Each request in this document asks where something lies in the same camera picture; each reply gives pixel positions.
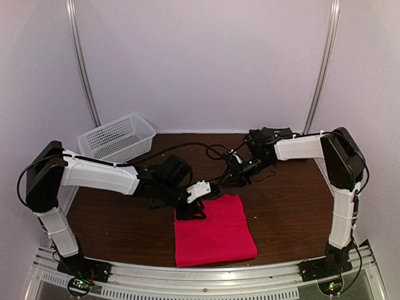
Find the red garment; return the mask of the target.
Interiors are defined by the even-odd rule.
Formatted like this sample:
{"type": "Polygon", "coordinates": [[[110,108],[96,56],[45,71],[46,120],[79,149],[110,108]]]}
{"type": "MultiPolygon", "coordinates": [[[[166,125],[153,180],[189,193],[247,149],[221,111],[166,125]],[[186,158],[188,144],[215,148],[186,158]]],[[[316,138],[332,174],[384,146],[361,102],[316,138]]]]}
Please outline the red garment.
{"type": "Polygon", "coordinates": [[[174,220],[175,262],[179,268],[254,259],[258,249],[243,202],[225,194],[206,201],[206,219],[174,220]]]}

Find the black pinstriped shirt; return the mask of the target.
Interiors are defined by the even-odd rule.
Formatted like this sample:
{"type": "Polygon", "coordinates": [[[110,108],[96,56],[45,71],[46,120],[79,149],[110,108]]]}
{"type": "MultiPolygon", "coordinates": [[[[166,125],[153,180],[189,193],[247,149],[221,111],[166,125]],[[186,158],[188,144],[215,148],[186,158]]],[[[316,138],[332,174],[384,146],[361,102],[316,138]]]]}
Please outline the black pinstriped shirt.
{"type": "Polygon", "coordinates": [[[268,139],[287,139],[293,137],[293,132],[289,127],[287,128],[268,128],[263,127],[261,132],[268,138],[268,139]]]}

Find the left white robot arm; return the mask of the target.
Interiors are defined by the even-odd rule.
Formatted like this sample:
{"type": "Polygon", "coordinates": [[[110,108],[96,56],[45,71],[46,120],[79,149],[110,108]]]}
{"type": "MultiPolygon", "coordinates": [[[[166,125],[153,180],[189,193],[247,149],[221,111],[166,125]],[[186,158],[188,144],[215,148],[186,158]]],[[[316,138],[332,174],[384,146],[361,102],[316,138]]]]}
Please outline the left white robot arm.
{"type": "Polygon", "coordinates": [[[206,215],[200,199],[211,193],[211,184],[198,181],[183,186],[183,179],[192,173],[180,157],[170,156],[163,164],[143,166],[116,163],[82,156],[51,141],[35,160],[20,173],[17,197],[44,226],[65,266],[77,278],[90,271],[89,262],[78,253],[77,237],[73,233],[58,201],[61,187],[90,188],[111,191],[135,198],[155,199],[175,209],[180,220],[206,215]]]}

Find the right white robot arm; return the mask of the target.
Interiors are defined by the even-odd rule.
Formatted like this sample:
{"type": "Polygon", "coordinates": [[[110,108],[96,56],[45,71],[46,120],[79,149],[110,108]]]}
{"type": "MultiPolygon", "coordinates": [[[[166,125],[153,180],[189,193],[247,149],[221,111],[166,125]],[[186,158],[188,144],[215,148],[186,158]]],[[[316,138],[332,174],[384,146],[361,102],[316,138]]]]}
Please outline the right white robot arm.
{"type": "Polygon", "coordinates": [[[219,185],[242,187],[252,183],[254,175],[292,159],[322,159],[328,184],[334,193],[332,228],[328,243],[337,249],[351,241],[351,229],[356,222],[356,199],[362,190],[366,170],[365,158],[345,127],[331,132],[300,135],[289,128],[252,129],[244,137],[251,157],[241,161],[233,152],[224,155],[227,168],[219,185]]]}

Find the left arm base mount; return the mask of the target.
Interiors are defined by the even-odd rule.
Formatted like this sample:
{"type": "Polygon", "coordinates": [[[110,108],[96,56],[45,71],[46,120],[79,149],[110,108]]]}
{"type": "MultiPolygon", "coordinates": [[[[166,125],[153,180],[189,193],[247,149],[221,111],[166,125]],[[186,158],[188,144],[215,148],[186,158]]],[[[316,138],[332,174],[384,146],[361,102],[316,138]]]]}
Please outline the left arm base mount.
{"type": "Polygon", "coordinates": [[[87,296],[96,282],[108,282],[111,271],[109,262],[85,258],[81,250],[73,256],[64,257],[55,244],[52,248],[54,249],[52,258],[57,262],[57,271],[71,276],[66,288],[73,298],[81,299],[87,296]]]}

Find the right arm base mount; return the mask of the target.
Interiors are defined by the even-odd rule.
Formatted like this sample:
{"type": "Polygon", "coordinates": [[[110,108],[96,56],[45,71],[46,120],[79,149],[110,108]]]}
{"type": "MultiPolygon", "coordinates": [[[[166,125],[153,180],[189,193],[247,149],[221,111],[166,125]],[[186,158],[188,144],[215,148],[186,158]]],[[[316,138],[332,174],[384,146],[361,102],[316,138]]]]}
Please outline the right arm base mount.
{"type": "Polygon", "coordinates": [[[312,260],[304,259],[297,267],[303,282],[322,279],[322,282],[318,284],[319,291],[323,295],[333,298],[346,293],[358,280],[363,268],[363,258],[354,237],[352,237],[349,244],[343,249],[337,249],[327,243],[324,257],[312,260]],[[352,249],[357,253],[359,267],[352,281],[346,284],[344,273],[353,269],[349,257],[352,249]]]}

